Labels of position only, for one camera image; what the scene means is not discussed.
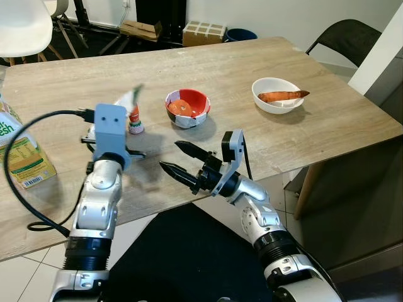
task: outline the white bowl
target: white bowl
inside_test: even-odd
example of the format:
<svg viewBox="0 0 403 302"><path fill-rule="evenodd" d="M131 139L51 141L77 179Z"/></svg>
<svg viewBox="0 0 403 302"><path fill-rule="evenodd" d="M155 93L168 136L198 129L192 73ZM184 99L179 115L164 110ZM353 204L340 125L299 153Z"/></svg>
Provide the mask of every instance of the white bowl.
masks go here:
<svg viewBox="0 0 403 302"><path fill-rule="evenodd" d="M298 90L301 89L296 85L277 77L263 77L252 84L253 99L256 105L258 105L258 107L263 111L274 113L275 115L282 115L283 113L290 112L292 109L300 106L304 102L304 98L265 103L258 98L258 94L262 92Z"/></svg>

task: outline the red and white bowl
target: red and white bowl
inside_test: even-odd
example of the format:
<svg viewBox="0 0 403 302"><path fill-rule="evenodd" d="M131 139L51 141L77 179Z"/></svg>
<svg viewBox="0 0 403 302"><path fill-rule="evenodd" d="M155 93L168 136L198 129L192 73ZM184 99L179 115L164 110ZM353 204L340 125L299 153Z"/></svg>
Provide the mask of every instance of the red and white bowl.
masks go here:
<svg viewBox="0 0 403 302"><path fill-rule="evenodd" d="M192 108L191 116L175 115L170 112L168 105L177 99L183 99ZM210 111L210 100L208 97L194 89L180 89L169 93L165 99L166 112L171 121L181 128L193 128L203 123Z"/></svg>

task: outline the blue bin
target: blue bin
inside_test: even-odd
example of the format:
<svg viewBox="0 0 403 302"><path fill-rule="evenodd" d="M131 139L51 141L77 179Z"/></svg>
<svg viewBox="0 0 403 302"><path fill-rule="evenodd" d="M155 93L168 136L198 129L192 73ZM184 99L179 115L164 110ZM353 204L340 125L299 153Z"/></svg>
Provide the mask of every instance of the blue bin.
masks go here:
<svg viewBox="0 0 403 302"><path fill-rule="evenodd" d="M256 36L256 34L251 32L250 30L244 30L243 28L233 28L225 32L224 42L245 41L257 38L258 36Z"/></svg>

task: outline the black chair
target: black chair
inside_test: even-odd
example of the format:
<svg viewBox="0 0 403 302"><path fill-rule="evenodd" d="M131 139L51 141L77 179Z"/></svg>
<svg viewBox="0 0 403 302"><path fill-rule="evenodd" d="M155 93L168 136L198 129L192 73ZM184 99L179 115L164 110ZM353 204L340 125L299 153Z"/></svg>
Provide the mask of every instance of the black chair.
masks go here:
<svg viewBox="0 0 403 302"><path fill-rule="evenodd" d="M380 35L379 31L360 21L342 20L325 30L306 54L320 43L344 55L359 67Z"/></svg>

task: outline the white chair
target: white chair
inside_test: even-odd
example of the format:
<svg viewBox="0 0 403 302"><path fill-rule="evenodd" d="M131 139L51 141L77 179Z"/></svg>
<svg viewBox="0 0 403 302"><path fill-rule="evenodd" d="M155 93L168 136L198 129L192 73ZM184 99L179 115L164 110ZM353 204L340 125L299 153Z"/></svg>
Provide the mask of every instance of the white chair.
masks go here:
<svg viewBox="0 0 403 302"><path fill-rule="evenodd" d="M0 57L14 58L38 54L46 60L42 50L55 52L52 39L52 19L41 0L0 0Z"/></svg>
<svg viewBox="0 0 403 302"><path fill-rule="evenodd" d="M68 19L68 17L65 15L65 11L69 7L69 0L44 0L44 3L48 9L48 12L50 16L54 19L56 19L56 22L67 42L69 45L71 52L73 53L73 56L77 59L77 52L73 47L73 44L71 43L69 36L67 36L67 33L64 30L64 27L62 23L60 22L60 19L58 19L58 16L62 16L64 20L70 25L71 29L74 31L74 33L77 35L78 39L80 39L81 43L88 48L87 43L84 41L82 36L79 34L77 31L76 27L71 23L71 21Z"/></svg>

